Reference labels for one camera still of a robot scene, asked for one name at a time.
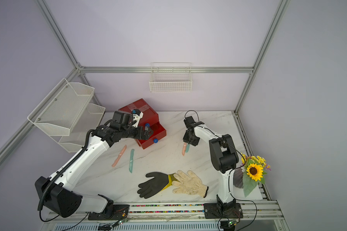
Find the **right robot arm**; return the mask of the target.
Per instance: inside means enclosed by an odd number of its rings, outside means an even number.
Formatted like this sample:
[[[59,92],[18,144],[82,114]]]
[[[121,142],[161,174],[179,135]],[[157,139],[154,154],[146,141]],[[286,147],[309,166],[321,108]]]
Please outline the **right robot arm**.
[[[234,176],[236,164],[239,162],[238,150],[229,134],[221,135],[211,131],[201,121],[195,121],[192,116],[184,119],[187,128],[183,141],[191,146],[197,146],[200,141],[208,144],[211,163],[219,173],[219,191],[216,195],[217,204],[229,208],[236,204],[232,196],[230,180]]]

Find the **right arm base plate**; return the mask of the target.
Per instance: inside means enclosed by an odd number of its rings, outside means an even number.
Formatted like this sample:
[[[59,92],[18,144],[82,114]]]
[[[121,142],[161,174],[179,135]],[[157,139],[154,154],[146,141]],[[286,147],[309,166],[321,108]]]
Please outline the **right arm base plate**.
[[[203,206],[206,219],[243,218],[243,210],[241,209],[240,203],[236,203],[229,208],[220,208],[216,203],[205,203]]]

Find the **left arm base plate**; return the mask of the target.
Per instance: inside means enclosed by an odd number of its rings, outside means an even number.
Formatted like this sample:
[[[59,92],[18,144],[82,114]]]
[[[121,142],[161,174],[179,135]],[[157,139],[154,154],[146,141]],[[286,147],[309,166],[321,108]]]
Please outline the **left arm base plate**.
[[[92,212],[88,216],[88,220],[123,220],[127,218],[130,206],[126,204],[109,205],[101,213]]]

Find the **red drawer cabinet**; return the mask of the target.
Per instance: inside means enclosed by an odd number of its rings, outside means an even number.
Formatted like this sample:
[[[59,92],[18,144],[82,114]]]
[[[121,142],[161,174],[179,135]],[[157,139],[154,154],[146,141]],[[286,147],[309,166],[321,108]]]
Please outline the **red drawer cabinet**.
[[[144,99],[139,99],[119,109],[119,111],[127,113],[131,113],[133,110],[139,110],[143,113],[143,117],[139,121],[140,126],[149,124],[154,132],[159,129],[159,115]]]

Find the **red drawer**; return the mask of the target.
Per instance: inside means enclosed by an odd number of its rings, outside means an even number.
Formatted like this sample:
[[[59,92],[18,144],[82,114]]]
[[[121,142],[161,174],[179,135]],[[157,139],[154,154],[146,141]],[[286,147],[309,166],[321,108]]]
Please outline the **red drawer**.
[[[147,149],[148,147],[158,143],[159,140],[163,139],[167,135],[166,129],[157,122],[150,126],[153,130],[153,134],[148,140],[136,140],[136,143],[143,149]]]

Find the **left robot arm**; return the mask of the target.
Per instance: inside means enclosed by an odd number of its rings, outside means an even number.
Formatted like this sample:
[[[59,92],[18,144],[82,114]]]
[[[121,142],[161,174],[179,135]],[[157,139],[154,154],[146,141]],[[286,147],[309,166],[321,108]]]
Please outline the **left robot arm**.
[[[113,118],[95,129],[88,130],[84,145],[58,171],[48,178],[39,177],[35,188],[39,196],[37,210],[48,208],[67,218],[76,212],[94,213],[101,218],[112,218],[116,211],[108,197],[86,195],[74,191],[77,183],[89,167],[109,148],[122,139],[148,140],[153,130],[140,126],[144,113],[134,109],[131,113],[117,111]]]

